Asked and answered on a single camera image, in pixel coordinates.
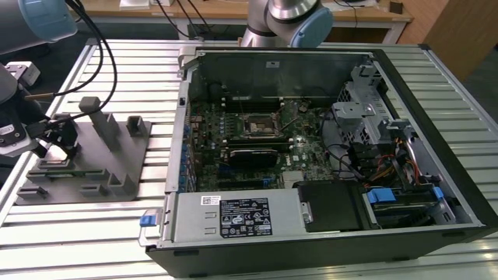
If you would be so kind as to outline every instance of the floor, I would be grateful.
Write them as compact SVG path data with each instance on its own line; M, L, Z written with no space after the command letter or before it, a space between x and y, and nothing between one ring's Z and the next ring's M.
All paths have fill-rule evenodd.
M97 24L103 34L108 39L155 39L175 40L176 32L165 24ZM243 36L244 26L212 26L212 33L200 35L205 40L236 40ZM75 36L65 38L60 42L43 45L28 50L0 56L0 62L32 61L41 71L40 79L33 88L32 94L49 93L59 90L71 67L77 59L80 50L92 33L84 24L79 24L79 32ZM498 51L493 50L478 69L463 83L475 99L482 104L494 120L498 121ZM45 100L41 106L47 109L49 101ZM15 159L1 159L0 164L13 164ZM0 187L9 174L9 169L0 167Z

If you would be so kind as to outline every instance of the sticker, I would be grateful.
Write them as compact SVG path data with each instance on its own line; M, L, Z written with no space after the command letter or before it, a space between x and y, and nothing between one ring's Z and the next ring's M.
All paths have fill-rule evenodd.
M219 195L211 195L205 197L200 197L200 204L201 205L219 205L219 200L221 197Z
M280 67L280 61L267 61L266 62L266 67L267 68L278 68L278 67Z
M0 128L0 135L5 135L13 132L13 125L9 124Z
M219 212L223 238L274 234L267 198L221 200Z

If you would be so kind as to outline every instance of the motherboard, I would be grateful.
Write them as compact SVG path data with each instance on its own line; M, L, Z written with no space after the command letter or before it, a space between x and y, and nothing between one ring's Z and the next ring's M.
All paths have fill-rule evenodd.
M318 133L326 110L304 99L192 102L196 191L291 188L296 181L331 179Z

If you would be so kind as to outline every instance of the warning label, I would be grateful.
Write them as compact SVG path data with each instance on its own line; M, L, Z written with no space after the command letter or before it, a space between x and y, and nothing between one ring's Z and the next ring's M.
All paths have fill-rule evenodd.
M272 235L267 198L219 201L223 238Z

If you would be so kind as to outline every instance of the white label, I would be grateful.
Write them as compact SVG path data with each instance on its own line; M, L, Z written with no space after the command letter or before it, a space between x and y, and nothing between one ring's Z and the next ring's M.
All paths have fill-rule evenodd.
M13 132L13 125L9 124L0 128L0 135L5 135Z
M278 67L280 67L280 61L267 61L266 62L266 67L267 68L278 68Z
M260 225L258 227L259 230L264 230L264 229L271 229L271 226L270 225Z
M219 205L219 201L221 197L219 195L209 195L205 197L200 197L200 204L201 205Z

